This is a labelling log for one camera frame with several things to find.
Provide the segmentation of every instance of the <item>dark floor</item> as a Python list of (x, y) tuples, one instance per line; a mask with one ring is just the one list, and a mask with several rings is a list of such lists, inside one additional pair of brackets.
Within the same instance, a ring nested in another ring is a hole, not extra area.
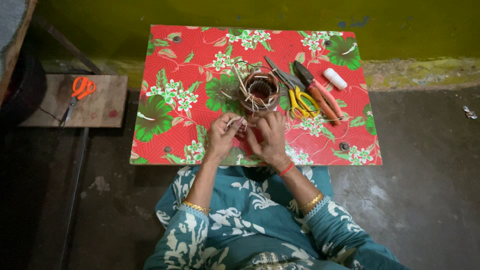
[[(335, 200), (412, 269), (480, 265), (480, 87), (372, 92), (384, 165), (330, 167)], [(128, 163), (138, 94), (121, 129), (93, 129), (69, 269), (141, 269), (163, 234), (154, 206), (178, 167)], [(5, 139), (3, 265), (54, 269), (79, 130), (22, 128)]]

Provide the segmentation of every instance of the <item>white thread spool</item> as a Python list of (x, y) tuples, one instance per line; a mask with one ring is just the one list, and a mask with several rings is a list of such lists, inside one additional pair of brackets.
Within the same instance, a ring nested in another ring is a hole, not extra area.
[(324, 76), (340, 90), (343, 90), (347, 87), (347, 83), (332, 68), (327, 68), (327, 70), (324, 71)]

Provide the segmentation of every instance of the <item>gold bangle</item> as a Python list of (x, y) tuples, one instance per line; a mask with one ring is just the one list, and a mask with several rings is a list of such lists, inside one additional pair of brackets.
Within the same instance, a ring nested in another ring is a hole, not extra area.
[(311, 200), (309, 203), (307, 203), (306, 205), (300, 207), (300, 209), (304, 209), (305, 207), (309, 207), (313, 204), (315, 204), (318, 200), (320, 200), (320, 198), (323, 198), (324, 195), (320, 192), (317, 197), (315, 197), (315, 199)]
[(189, 202), (187, 202), (187, 201), (185, 200), (185, 198), (183, 198), (183, 199), (181, 200), (181, 202), (184, 203), (184, 204), (187, 205), (187, 206), (190, 206), (190, 207), (192, 207), (192, 208), (198, 209), (198, 210), (200, 210), (200, 211), (204, 211), (204, 212), (210, 211), (210, 208), (205, 208), (205, 207), (201, 207), (201, 206), (195, 205), (195, 204), (193, 204), (193, 203), (189, 203)]

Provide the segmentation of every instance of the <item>woman's left hand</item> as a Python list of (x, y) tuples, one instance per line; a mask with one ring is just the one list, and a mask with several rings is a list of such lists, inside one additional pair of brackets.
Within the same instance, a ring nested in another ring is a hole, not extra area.
[(227, 112), (214, 120), (208, 132), (208, 148), (204, 160), (214, 160), (218, 164), (227, 156), (232, 147), (233, 137), (241, 127), (243, 117), (230, 125), (225, 132), (227, 123), (238, 115)]

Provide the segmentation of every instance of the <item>copper wire coil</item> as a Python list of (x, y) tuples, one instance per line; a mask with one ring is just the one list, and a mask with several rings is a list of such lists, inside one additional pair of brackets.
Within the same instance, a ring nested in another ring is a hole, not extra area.
[(242, 106), (251, 112), (259, 110), (273, 110), (280, 102), (279, 84), (275, 77), (268, 73), (252, 73), (243, 79), (243, 84), (249, 93), (254, 95), (251, 100), (245, 100), (245, 95), (239, 90), (239, 99)]

